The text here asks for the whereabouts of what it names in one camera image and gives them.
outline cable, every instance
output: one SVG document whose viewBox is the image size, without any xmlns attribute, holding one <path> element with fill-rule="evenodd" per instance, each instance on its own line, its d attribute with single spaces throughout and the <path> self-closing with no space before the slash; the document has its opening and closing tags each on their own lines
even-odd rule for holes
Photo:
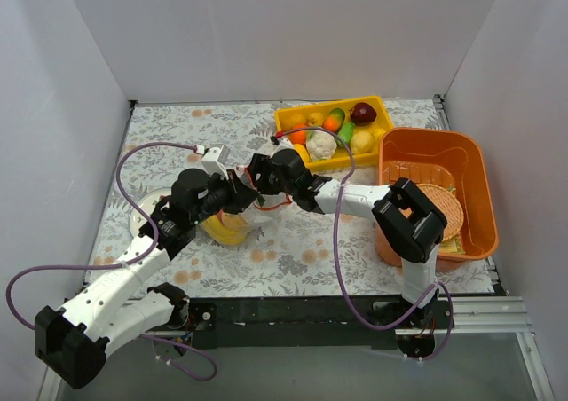
<svg viewBox="0 0 568 401">
<path fill-rule="evenodd" d="M 421 339 L 422 335 L 426 331 L 426 327 L 428 327 L 428 323 L 426 323 L 426 325 L 424 326 L 424 328 L 422 329 L 422 331 L 419 334 L 413 334 L 413 337 L 415 337 L 416 339 Z"/>
<path fill-rule="evenodd" d="M 176 361 L 172 361 L 169 358 L 163 358 L 163 360 L 166 362 L 166 364 L 168 364 L 169 366 L 176 367 L 177 369 L 179 369 L 182 372 L 184 372 L 185 374 L 187 374 L 189 377 L 194 378 L 196 381 L 210 381 L 215 376 L 217 376 L 217 361 L 215 361 L 215 359 L 209 353 L 205 352 L 204 350 L 197 350 L 193 346 L 185 345 L 185 344 L 179 343 L 179 342 L 174 342 L 174 341 L 171 341 L 169 339 L 162 339 L 161 337 L 151 336 L 150 334 L 141 334 L 139 337 L 141 339 L 147 339 L 148 341 L 154 341 L 154 342 L 159 342 L 159 343 L 167 343 L 168 345 L 172 345 L 172 346 L 175 346 L 177 348 L 181 348 L 182 350 L 189 350 L 189 351 L 207 359 L 211 363 L 211 365 L 213 366 L 213 373 L 211 373 L 209 376 L 201 376 L 199 374 L 192 372 L 190 369 L 188 369 L 185 366 L 182 366 L 181 364 L 177 363 Z"/>
<path fill-rule="evenodd" d="M 432 336 L 434 334 L 434 330 L 436 330 L 436 319 L 435 318 L 432 319 L 432 329 L 428 333 L 428 336 Z"/>
<path fill-rule="evenodd" d="M 124 166 L 124 163 L 134 153 L 137 153 L 138 151 L 143 150 L 145 148 L 150 148 L 152 146 L 173 146 L 173 147 L 176 147 L 176 148 L 183 148 L 183 149 L 186 149 L 186 150 L 192 150 L 194 152 L 197 150 L 197 147 L 195 147 L 193 145 L 184 145 L 184 144 L 178 144 L 178 143 L 174 143 L 174 142 L 151 142 L 151 143 L 139 145 L 136 148 L 133 148 L 132 150 L 127 152 L 118 161 L 118 164 L 116 165 L 116 185 L 118 186 L 118 190 L 121 192 L 122 196 L 124 196 L 124 199 L 140 215 L 142 215 L 142 217 L 145 218 L 146 221 L 148 221 L 150 223 L 150 226 L 152 226 L 152 231 L 153 231 L 153 235 L 154 235 L 153 239 L 152 239 L 152 244 L 150 245 L 150 247 L 146 251 L 142 252 L 140 255 L 138 255 L 138 256 L 134 257 L 133 259 L 130 259 L 129 261 L 127 261 L 126 264 L 128 264 L 128 265 L 132 265 L 133 263 L 136 263 L 139 260 L 144 259 L 146 256 L 148 256 L 152 252 L 152 250 L 154 250 L 154 248 L 158 244 L 158 227 L 156 226 L 156 224 L 152 220 L 152 218 L 144 210 L 142 210 L 142 208 L 138 204 L 136 204 L 136 202 L 128 195 L 128 193 L 126 193 L 126 190 L 124 189 L 124 186 L 122 185 L 122 181 L 121 181 L 122 166 Z M 12 279 L 8 283 L 8 286 L 6 286 L 6 303 L 8 303 L 8 308 L 10 309 L 10 312 L 12 313 L 12 315 L 23 326 L 29 328 L 30 330 L 34 330 L 34 325 L 32 323 L 30 323 L 29 321 L 27 321 L 25 318 L 23 318 L 20 315 L 20 313 L 18 312 L 18 310 L 16 310 L 16 307 L 15 307 L 13 299 L 12 299 L 12 288 L 13 288 L 14 284 L 16 283 L 16 281 L 21 279 L 24 275 L 27 275 L 31 272 L 37 272 L 37 271 L 59 271 L 59 270 L 64 270 L 64 271 L 107 271 L 107 270 L 116 270 L 118 268 L 122 268 L 122 264 L 119 263 L 119 264 L 114 264 L 114 265 L 39 265 L 39 266 L 33 266 L 31 268 L 27 268 L 24 271 L 18 272 L 16 275 L 14 275 L 12 277 Z"/>
<path fill-rule="evenodd" d="M 324 128 L 311 126 L 310 128 L 292 129 L 292 130 L 288 130 L 286 132 L 278 132 L 276 134 L 276 138 L 281 138 L 283 136 L 290 135 L 292 133 L 299 132 L 299 131 L 306 130 L 306 129 L 319 130 L 319 131 L 326 132 L 326 133 L 330 134 L 331 136 L 333 136 L 336 140 L 341 142 L 341 144 L 345 148 L 345 151 L 347 151 L 347 154 L 349 155 L 349 158 L 351 160 L 351 169 L 350 169 L 349 172 L 347 172 L 347 175 L 345 175 L 343 177 L 343 179 L 341 180 L 341 185 L 339 186 L 339 192 L 337 194 L 337 207 L 335 208 L 334 231 L 333 231 L 335 274 L 337 275 L 337 282 L 339 283 L 339 287 L 341 288 L 341 293 L 343 295 L 343 299 L 347 303 L 347 306 L 349 307 L 349 309 L 351 310 L 351 312 L 353 313 L 355 318 L 363 326 L 365 326 L 365 327 L 367 327 L 371 330 L 391 330 L 392 328 L 395 328 L 396 326 L 399 326 L 400 324 L 402 324 L 410 316 L 410 314 L 412 314 L 414 312 L 414 310 L 416 310 L 416 308 L 418 308 L 418 305 L 426 298 L 426 296 L 432 290 L 434 290 L 437 285 L 440 285 L 444 289 L 444 292 L 446 292 L 448 302 L 450 303 L 450 325 L 448 326 L 448 331 L 446 333 L 446 337 L 444 338 L 444 341 L 442 341 L 438 350 L 436 350 L 434 353 L 432 353 L 431 355 L 429 355 L 429 356 L 427 356 L 426 358 L 423 358 L 423 359 L 429 359 L 429 358 L 435 357 L 441 351 L 441 349 L 443 349 L 444 346 L 446 346 L 447 339 L 449 338 L 449 335 L 451 333 L 452 317 L 454 316 L 454 308 L 453 308 L 453 305 L 452 305 L 452 300 L 451 300 L 450 294 L 449 294 L 446 286 L 443 283 L 438 282 L 438 283 L 430 284 L 426 288 L 424 293 L 418 298 L 418 300 L 414 303 L 414 305 L 412 305 L 410 307 L 410 309 L 407 312 L 405 312 L 399 319 L 397 319 L 397 320 L 393 321 L 392 323 L 387 324 L 385 326 L 376 326 L 376 325 L 369 323 L 363 316 L 361 316 L 361 314 L 359 314 L 359 312 L 357 311 L 357 308 L 355 307 L 351 298 L 349 297 L 349 294 L 347 293 L 347 289 L 346 289 L 345 284 L 343 282 L 343 276 L 342 276 L 342 273 L 341 273 L 341 265 L 339 264 L 338 233 L 339 233 L 339 216 L 341 215 L 341 200 L 342 200 L 342 197 L 343 197 L 343 191 L 344 191 L 344 187 L 345 187 L 345 184 L 347 183 L 348 179 L 355 172 L 355 158 L 353 157 L 353 153 L 351 152 L 351 149 L 349 148 L 349 146 L 347 145 L 347 143 L 343 139 L 338 137 L 331 130 L 327 130 L 327 129 L 324 129 Z"/>
<path fill-rule="evenodd" d="M 252 181 L 252 177 L 250 176 L 249 169 L 244 169 L 244 173 L 247 175 L 248 180 L 250 181 L 250 186 L 252 186 L 254 188 L 255 183 Z M 282 203 L 277 204 L 276 206 L 270 206 L 269 208 L 262 208 L 262 207 L 257 206 L 255 204 L 255 208 L 258 209 L 258 210 L 262 210 L 263 212 L 269 212 L 271 210 L 276 210 L 277 208 L 280 208 L 282 206 L 287 206 L 288 204 L 292 204 L 292 200 L 290 199 L 290 196 L 286 194 L 286 199 Z"/>
</svg>

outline orange plastic bin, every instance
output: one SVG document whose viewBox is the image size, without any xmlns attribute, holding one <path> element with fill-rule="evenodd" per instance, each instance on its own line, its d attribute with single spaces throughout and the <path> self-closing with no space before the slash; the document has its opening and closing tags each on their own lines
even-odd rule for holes
<svg viewBox="0 0 568 401">
<path fill-rule="evenodd" d="M 485 259 L 499 245 L 497 226 L 485 165 L 479 146 L 458 132 L 396 128 L 387 132 L 379 149 L 379 184 L 408 177 L 417 184 L 440 185 L 460 202 L 464 220 L 460 253 L 438 254 L 438 270 L 450 271 L 465 261 Z M 394 252 L 384 252 L 377 236 L 377 249 L 387 262 Z"/>
</svg>

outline table surface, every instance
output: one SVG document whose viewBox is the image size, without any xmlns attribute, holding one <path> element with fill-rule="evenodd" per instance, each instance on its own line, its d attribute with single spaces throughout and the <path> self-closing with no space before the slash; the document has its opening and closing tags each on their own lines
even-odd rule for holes
<svg viewBox="0 0 568 401">
<path fill-rule="evenodd" d="M 227 166 L 247 163 L 252 153 L 270 153 L 269 136 L 275 132 L 274 112 L 306 102 L 240 103 L 190 106 L 137 106 L 122 153 L 151 141 L 189 145 L 226 144 L 231 148 Z M 395 126 L 442 129 L 429 99 L 385 99 Z M 199 156 L 170 147 L 149 148 L 133 155 L 122 172 L 124 186 L 135 200 L 176 181 L 178 173 L 199 167 Z M 325 172 L 333 177 L 345 171 Z M 357 169 L 351 182 L 372 185 L 376 169 Z M 132 239 L 131 207 L 116 183 L 109 194 L 91 263 L 112 263 Z M 170 264 L 134 294 L 162 282 L 181 287 L 191 297 L 247 297 L 340 295 L 333 263 L 333 216 L 303 212 L 291 205 L 278 222 L 250 233 L 237 247 L 218 245 L 198 229 L 196 239 Z M 339 245 L 343 276 L 353 295 L 399 294 L 400 270 L 375 252 L 373 223 L 341 216 Z M 88 272 L 86 282 L 101 271 Z M 440 273 L 453 293 L 493 292 L 485 261 L 470 262 L 458 270 Z"/>
</svg>

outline black bracket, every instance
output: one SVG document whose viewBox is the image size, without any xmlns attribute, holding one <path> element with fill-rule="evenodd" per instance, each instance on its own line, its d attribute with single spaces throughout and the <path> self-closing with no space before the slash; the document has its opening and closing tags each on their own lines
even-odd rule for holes
<svg viewBox="0 0 568 401">
<path fill-rule="evenodd" d="M 302 210 L 322 213 L 315 197 L 331 177 L 312 175 L 296 150 L 287 148 L 272 158 L 254 154 L 248 172 L 261 194 L 286 193 Z"/>
<path fill-rule="evenodd" d="M 410 208 L 409 218 L 400 209 Z M 426 263 L 435 244 L 442 241 L 444 214 L 410 179 L 400 178 L 390 192 L 375 203 L 373 215 L 392 249 L 413 263 Z"/>
<path fill-rule="evenodd" d="M 73 389 L 92 381 L 107 361 L 107 337 L 93 342 L 85 325 L 74 326 L 49 306 L 35 316 L 35 354 Z"/>
<path fill-rule="evenodd" d="M 170 303 L 174 306 L 174 311 L 171 312 L 170 321 L 166 324 L 168 328 L 180 328 L 187 322 L 189 313 L 189 298 L 185 292 L 170 283 L 161 283 L 157 287 L 149 287 L 148 293 L 155 292 L 167 297 Z"/>
</svg>

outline white wall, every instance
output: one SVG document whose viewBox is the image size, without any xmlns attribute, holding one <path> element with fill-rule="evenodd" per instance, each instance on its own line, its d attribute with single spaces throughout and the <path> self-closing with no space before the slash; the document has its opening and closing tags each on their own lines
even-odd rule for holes
<svg viewBox="0 0 568 401">
<path fill-rule="evenodd" d="M 142 102 L 445 93 L 494 0 L 75 0 Z"/>
<path fill-rule="evenodd" d="M 42 263 L 87 263 L 128 103 L 72 0 L 0 0 L 0 286 Z M 58 306 L 79 272 L 25 277 L 29 320 Z M 35 399 L 33 333 L 0 302 L 0 398 Z"/>
<path fill-rule="evenodd" d="M 496 259 L 522 295 L 556 399 L 568 399 L 568 0 L 496 0 L 447 94 L 485 154 Z"/>
</svg>

